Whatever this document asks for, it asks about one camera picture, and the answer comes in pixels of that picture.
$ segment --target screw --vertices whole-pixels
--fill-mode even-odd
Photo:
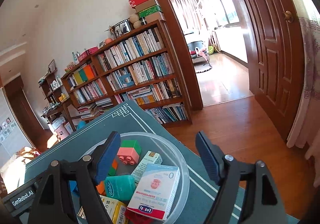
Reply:
[[[84,160],[85,162],[88,162],[91,160],[91,156],[90,155],[85,155],[84,157],[82,157],[82,160]]]
[[[233,156],[232,155],[225,155],[224,158],[229,162],[233,161]]]
[[[266,164],[265,164],[263,161],[261,161],[261,160],[257,161],[257,164],[258,164],[258,166],[260,166],[260,167],[265,167],[265,166],[266,166]]]
[[[57,166],[59,164],[59,162],[57,160],[53,160],[51,163],[51,166]]]

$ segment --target brass door handle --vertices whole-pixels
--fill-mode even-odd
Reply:
[[[287,21],[289,23],[292,23],[294,21],[293,15],[290,11],[285,11],[282,14],[284,15],[285,21]]]

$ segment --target teal floss container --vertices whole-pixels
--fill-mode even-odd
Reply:
[[[132,175],[108,176],[104,187],[107,197],[119,201],[130,201],[136,189]]]

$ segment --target yellow box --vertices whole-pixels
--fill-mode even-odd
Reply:
[[[128,224],[128,219],[124,216],[127,206],[121,201],[100,195],[102,204],[105,207],[113,224]],[[85,219],[84,210],[81,207],[78,216]]]

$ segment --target curtain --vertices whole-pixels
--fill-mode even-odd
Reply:
[[[312,0],[293,0],[302,31],[305,53],[304,87],[287,147],[309,149],[305,158],[315,159],[314,186],[320,185],[320,14]]]
[[[178,17],[183,33],[189,33],[192,30],[205,28],[204,20],[201,17],[200,9],[197,8],[199,0],[170,0],[173,9]]]

